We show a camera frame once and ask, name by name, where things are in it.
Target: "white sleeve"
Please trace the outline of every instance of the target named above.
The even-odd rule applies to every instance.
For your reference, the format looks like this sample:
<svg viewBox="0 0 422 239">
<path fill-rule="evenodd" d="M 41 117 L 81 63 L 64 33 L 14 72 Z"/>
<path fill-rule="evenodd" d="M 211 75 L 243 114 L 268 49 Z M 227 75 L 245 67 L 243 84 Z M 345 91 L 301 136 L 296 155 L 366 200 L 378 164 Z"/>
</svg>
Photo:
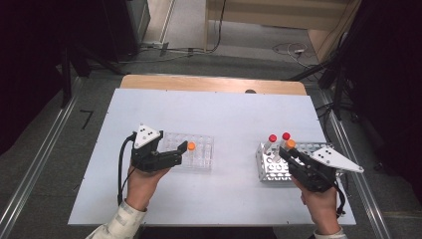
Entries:
<svg viewBox="0 0 422 239">
<path fill-rule="evenodd" d="M 316 239 L 347 239 L 347 236 L 342 231 L 342 228 L 335 234 L 332 235 L 319 235 L 317 231 L 314 232 Z"/>
<path fill-rule="evenodd" d="M 133 209 L 122 202 L 111 222 L 98 227 L 87 239 L 129 239 L 133 238 L 146 212 Z"/>
</svg>

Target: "table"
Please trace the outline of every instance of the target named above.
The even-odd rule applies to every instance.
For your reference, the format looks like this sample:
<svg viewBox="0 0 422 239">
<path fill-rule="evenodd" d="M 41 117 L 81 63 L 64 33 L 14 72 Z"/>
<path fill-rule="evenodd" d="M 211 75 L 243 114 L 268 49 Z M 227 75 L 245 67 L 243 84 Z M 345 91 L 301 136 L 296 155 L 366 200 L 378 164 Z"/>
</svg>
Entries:
<svg viewBox="0 0 422 239">
<path fill-rule="evenodd" d="M 220 20 L 223 1 L 206 1 L 204 49 L 207 49 L 208 21 Z M 308 29 L 316 56 L 322 62 L 351 26 L 359 5 L 360 0 L 230 0 L 226 2 L 223 20 Z"/>
<path fill-rule="evenodd" d="M 298 141 L 324 141 L 314 106 L 301 83 L 126 76 L 120 87 L 111 100 L 69 224 L 97 225 L 112 217 L 116 210 L 116 158 L 122 141 L 139 120 L 164 132 L 214 135 L 212 170 L 171 170 L 151 199 L 145 217 L 148 225 L 312 224 L 299 200 L 300 191 L 260 182 L 255 160 L 259 142 L 280 127 L 288 128 Z M 243 94 L 246 90 L 257 93 Z M 274 111 L 274 117 L 268 119 L 256 114 L 274 107 L 284 109 L 285 114 Z M 128 166 L 128 149 L 123 168 Z M 355 224 L 348 202 L 345 211 L 339 222 Z"/>
</svg>

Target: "floor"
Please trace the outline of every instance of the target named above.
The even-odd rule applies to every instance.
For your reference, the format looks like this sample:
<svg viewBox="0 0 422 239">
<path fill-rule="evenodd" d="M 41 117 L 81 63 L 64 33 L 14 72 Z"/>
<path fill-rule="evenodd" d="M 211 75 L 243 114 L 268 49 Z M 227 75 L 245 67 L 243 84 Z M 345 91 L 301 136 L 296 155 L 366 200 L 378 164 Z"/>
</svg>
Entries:
<svg viewBox="0 0 422 239">
<path fill-rule="evenodd" d="M 186 20 L 183 20 L 186 14 L 183 14 L 182 9 L 186 8 L 182 6 L 186 6 L 186 1 L 149 1 L 149 3 L 151 15 L 152 13 L 159 15 L 157 12 L 162 12 L 170 18 L 158 17 L 164 23 L 150 25 L 161 27 L 157 27 L 157 31 L 148 30 L 149 35 L 145 36 L 145 43 L 155 43 L 159 46 L 168 42 L 171 48 L 201 47 L 203 36 L 201 30 L 198 26 L 190 28 L 185 24 Z M 191 6 L 201 7 L 201 4 L 203 1 L 195 1 Z M 215 35 L 212 32 L 209 48 L 214 46 Z M 244 33 L 249 33 L 249 37 L 242 37 Z M 216 76 L 274 81 L 295 76 L 302 72 L 305 66 L 318 64 L 313 58 L 314 49 L 310 47 L 309 39 L 303 30 L 224 22 L 221 36 L 222 41 L 218 51 L 213 54 L 187 58 L 184 53 L 167 52 L 165 56 L 160 57 L 160 51 L 149 49 L 141 52 L 133 61 L 119 66 L 133 74 Z M 291 47 L 289 50 L 303 49 L 305 44 L 308 47 L 300 56 L 288 51 L 289 46 Z M 8 231 L 2 231 L 0 238 L 7 238 L 6 235 L 8 238 L 85 238 L 95 229 L 95 227 L 67 225 L 113 90 L 118 88 L 121 82 L 121 76 L 113 75 L 98 65 L 93 64 L 93 69 L 88 79 L 75 78 L 74 101 L 67 110 L 60 109 L 62 95 L 57 94 L 31 122 L 16 144 L 0 156 L 0 181 L 2 181 L 0 206 L 6 210 L 7 206 L 15 205 L 16 201 L 20 201 L 20 205 L 23 206 L 18 208 L 17 217 L 9 223 L 14 226 L 7 227 Z M 316 80 L 319 77 L 320 74 L 315 74 L 301 80 L 316 107 L 325 104 L 323 96 L 330 95 L 330 92 L 324 92 L 322 95 L 317 88 Z M 87 123 L 89 112 L 93 114 Z M 382 170 L 373 169 L 377 158 L 371 150 L 364 130 L 358 122 L 354 122 L 349 112 L 342 113 L 341 126 L 347 132 L 347 138 L 356 158 L 365 168 L 364 175 L 374 196 L 372 201 L 382 213 L 383 222 L 388 228 L 388 233 L 384 235 L 378 235 L 377 230 L 373 229 L 365 205 L 362 203 L 364 195 L 355 186 L 356 178 L 350 175 L 348 199 L 357 225 L 346 227 L 346 233 L 349 238 L 416 238 L 415 235 L 422 233 L 421 205 L 415 198 L 411 186 L 400 176 L 388 175 Z M 58 116 L 64 116 L 66 121 L 57 121 Z M 328 122 L 327 135 L 337 148 L 342 148 L 341 140 L 333 125 L 335 123 L 332 121 Z M 52 126 L 59 128 L 60 134 L 52 135 L 50 132 Z M 40 148 L 47 149 L 45 154 L 38 153 Z M 10 201 L 11 196 L 16 195 L 16 191 L 20 189 L 22 179 L 28 168 L 32 167 L 32 162 L 38 162 L 38 166 L 43 169 L 38 175 L 28 179 L 30 184 L 32 183 L 31 193 L 27 197 L 24 195 Z M 278 238 L 308 238 L 313 229 L 312 225 L 274 228 Z"/>
</svg>

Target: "wire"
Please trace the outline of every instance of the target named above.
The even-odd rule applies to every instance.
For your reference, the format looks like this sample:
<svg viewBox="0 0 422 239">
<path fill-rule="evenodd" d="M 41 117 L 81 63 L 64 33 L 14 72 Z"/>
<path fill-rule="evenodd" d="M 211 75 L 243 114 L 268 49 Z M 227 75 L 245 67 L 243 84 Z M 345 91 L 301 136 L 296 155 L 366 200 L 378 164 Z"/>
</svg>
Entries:
<svg viewBox="0 0 422 239">
<path fill-rule="evenodd" d="M 166 51 L 175 51 L 175 52 L 188 52 L 188 53 L 197 53 L 197 54 L 211 54 L 211 53 L 214 53 L 216 50 L 217 50 L 217 48 L 220 46 L 220 42 L 221 42 L 221 28 L 222 28 L 222 25 L 223 25 L 223 16 L 224 16 L 224 11 L 225 11 L 225 9 L 226 9 L 226 2 L 227 2 L 227 0 L 224 0 L 224 2 L 223 2 L 223 8 L 221 9 L 221 15 L 220 15 L 220 20 L 219 20 L 219 26 L 218 26 L 218 40 L 217 40 L 217 44 L 214 46 L 214 48 L 212 49 L 212 50 L 206 50 L 205 52 L 203 51 L 203 49 L 201 49 L 201 48 L 167 48 L 167 49 L 165 49 Z"/>
<path fill-rule="evenodd" d="M 126 179 L 124 180 L 123 186 L 121 187 L 121 191 L 123 191 L 124 186 L 127 183 L 127 180 L 129 179 L 129 177 L 134 173 L 134 171 L 136 170 L 136 168 L 138 167 L 139 162 L 136 164 L 136 166 L 131 170 L 131 172 L 127 175 Z"/>
<path fill-rule="evenodd" d="M 176 60 L 176 59 L 179 59 L 179 58 L 192 57 L 194 55 L 206 55 L 206 54 L 214 53 L 217 50 L 217 48 L 220 46 L 220 42 L 221 42 L 221 28 L 222 28 L 222 25 L 223 25 L 223 16 L 224 16 L 225 8 L 226 8 L 226 1 L 227 0 L 224 0 L 223 8 L 221 10 L 220 24 L 219 24 L 219 27 L 218 27 L 218 41 L 217 41 L 217 44 L 214 46 L 214 48 L 212 50 L 206 50 L 205 52 L 203 52 L 202 49 L 200 49 L 200 48 L 167 48 L 167 49 L 165 49 L 165 51 L 183 52 L 183 53 L 188 53 L 188 54 L 183 55 L 183 56 L 173 57 L 173 58 L 160 59 L 160 60 L 140 60 L 140 61 L 129 61 L 129 62 L 121 62 L 121 63 L 129 64 L 129 63 L 168 62 L 168 61 L 173 61 L 173 60 Z M 148 50 L 153 49 L 153 50 L 162 51 L 162 49 L 155 48 L 155 47 L 148 47 L 147 49 Z"/>
<path fill-rule="evenodd" d="M 344 207 L 344 204 L 345 204 L 345 196 L 344 196 L 344 193 L 341 191 L 341 189 L 338 187 L 338 182 L 337 182 L 337 180 L 335 180 L 334 182 L 331 182 L 331 181 L 330 181 L 330 180 L 326 177 L 326 175 L 325 175 L 325 174 L 321 173 L 320 171 L 316 170 L 316 169 L 315 169 L 315 168 L 313 168 L 313 167 L 310 167 L 310 169 L 311 169 L 314 173 L 316 173 L 319 177 L 321 177 L 323 180 L 325 180 L 327 183 L 331 184 L 331 186 L 333 186 L 333 187 L 335 188 L 335 190 L 338 192 L 338 196 L 339 196 L 339 198 L 340 198 L 340 205 L 337 207 L 337 211 L 336 211 L 337 218 L 338 218 L 340 215 L 345 214 L 345 212 L 343 211 L 343 207 Z"/>
<path fill-rule="evenodd" d="M 280 51 L 279 51 L 279 47 L 280 46 L 283 46 L 283 45 L 288 45 L 288 47 L 287 47 L 287 52 L 286 53 L 281 53 Z M 296 57 L 293 55 L 293 53 L 292 53 L 292 51 L 291 51 L 291 46 L 296 46 L 296 45 L 300 45 L 300 46 L 302 46 L 301 48 L 299 48 L 299 50 L 303 50 L 300 54 L 298 54 Z M 304 71 L 305 70 L 307 70 L 307 69 L 309 69 L 309 68 L 311 68 L 311 67 L 314 67 L 314 66 L 319 66 L 319 65 L 306 65 L 306 64 L 304 64 L 304 63 L 302 63 L 302 62 L 300 62 L 299 61 L 299 57 L 301 56 L 301 55 L 305 55 L 305 56 L 307 56 L 306 54 L 305 54 L 305 52 L 306 52 L 306 50 L 308 49 L 308 45 L 307 44 L 305 44 L 305 43 L 301 43 L 301 42 L 295 42 L 295 43 L 280 43 L 280 44 L 278 44 L 278 45 L 276 45 L 276 46 L 274 46 L 274 47 L 272 47 L 272 49 L 273 49 L 273 51 L 275 52 L 275 53 L 277 53 L 277 54 L 280 54 L 280 55 L 286 55 L 286 56 L 290 56 L 295 62 L 297 62 L 299 65 L 301 65 L 301 66 L 303 66 L 304 67 Z M 316 80 L 318 81 L 319 80 L 319 78 L 315 75 L 315 74 L 313 74 L 313 76 L 316 78 Z"/>
<path fill-rule="evenodd" d="M 124 154 L 124 149 L 126 148 L 126 145 L 129 141 L 135 141 L 136 140 L 136 132 L 134 132 L 131 136 L 127 137 L 123 144 L 121 145 L 120 148 L 120 154 L 118 156 L 118 178 L 117 178 L 117 184 L 118 184 L 118 194 L 117 194 L 117 203 L 118 205 L 120 205 L 123 202 L 123 188 L 124 185 L 121 186 L 121 169 L 122 169 L 122 163 L 123 163 L 123 154 Z"/>
<path fill-rule="evenodd" d="M 324 114 L 323 120 L 322 120 L 322 131 L 325 134 L 325 137 L 328 140 L 328 142 L 332 142 L 331 138 L 328 135 L 328 130 L 326 129 L 326 123 L 328 122 L 328 117 L 329 117 L 329 114 L 331 114 L 331 110 L 332 108 L 329 108 L 326 110 L 326 114 Z"/>
<path fill-rule="evenodd" d="M 353 104 L 350 104 L 350 103 L 341 103 L 342 105 L 344 105 L 344 106 L 349 106 L 349 107 L 352 107 L 353 106 Z M 322 105 L 322 106 L 320 106 L 320 107 L 317 107 L 316 108 L 316 111 L 319 111 L 320 109 L 322 109 L 322 108 L 328 108 L 328 107 L 332 107 L 332 105 L 334 105 L 334 103 L 328 103 L 328 104 L 325 104 L 325 105 Z M 344 108 L 345 110 L 350 110 L 350 111 L 352 111 L 352 108 Z"/>
<path fill-rule="evenodd" d="M 335 25 L 335 27 L 325 36 L 325 39 L 323 39 L 322 44 L 320 45 L 319 49 L 316 51 L 316 54 L 319 53 L 320 49 L 322 49 L 322 46 L 325 44 L 326 40 L 328 39 L 328 37 L 335 31 L 335 29 L 338 27 L 338 25 L 340 25 L 341 19 L 344 16 L 344 14 L 346 13 L 347 10 L 347 6 L 350 4 L 351 0 L 348 0 L 346 7 L 344 7 L 344 10 L 341 14 L 341 17 L 339 18 L 337 25 Z M 348 20 L 350 20 L 351 16 L 353 15 L 352 13 L 354 12 L 354 10 L 356 10 L 356 7 L 359 4 L 356 4 L 353 8 L 353 11 L 351 11 L 350 15 L 348 15 L 348 18 L 346 20 L 346 22 L 348 22 Z"/>
</svg>

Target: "black stand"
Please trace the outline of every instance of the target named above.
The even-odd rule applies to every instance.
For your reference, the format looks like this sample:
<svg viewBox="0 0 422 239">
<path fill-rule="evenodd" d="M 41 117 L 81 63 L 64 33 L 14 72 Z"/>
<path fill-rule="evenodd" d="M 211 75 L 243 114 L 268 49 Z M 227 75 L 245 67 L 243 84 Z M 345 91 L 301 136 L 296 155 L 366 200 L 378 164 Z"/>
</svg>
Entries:
<svg viewBox="0 0 422 239">
<path fill-rule="evenodd" d="M 91 52 L 84 46 L 76 43 L 69 42 L 62 47 L 62 77 L 63 77 L 63 101 L 62 108 L 64 108 L 72 97 L 72 86 L 71 86 L 71 63 L 75 68 L 78 76 L 89 77 L 90 66 L 87 63 L 87 58 L 98 62 L 103 67 L 109 69 L 113 73 L 125 76 L 129 73 L 124 73 L 121 69 L 113 66 L 108 61 L 104 60 L 100 56 Z"/>
<path fill-rule="evenodd" d="M 363 24 L 367 22 L 367 19 L 374 12 L 375 8 L 376 4 L 367 4 L 366 1 L 362 1 L 350 31 L 347 33 L 345 38 L 344 35 L 341 37 L 340 41 L 338 42 L 337 49 L 335 52 L 333 52 L 332 57 L 325 62 L 315 67 L 309 68 L 306 71 L 288 79 L 289 81 L 300 81 L 301 79 L 306 78 L 314 73 L 325 70 L 317 82 L 321 89 L 329 88 L 329 86 L 331 86 L 336 79 L 332 109 L 338 120 L 341 120 L 339 111 L 341 104 L 341 94 L 345 82 L 346 68 L 344 61 L 346 59 L 346 54 L 347 51 L 351 49 L 352 44 L 356 44 L 354 42 L 355 36 L 362 29 Z"/>
</svg>

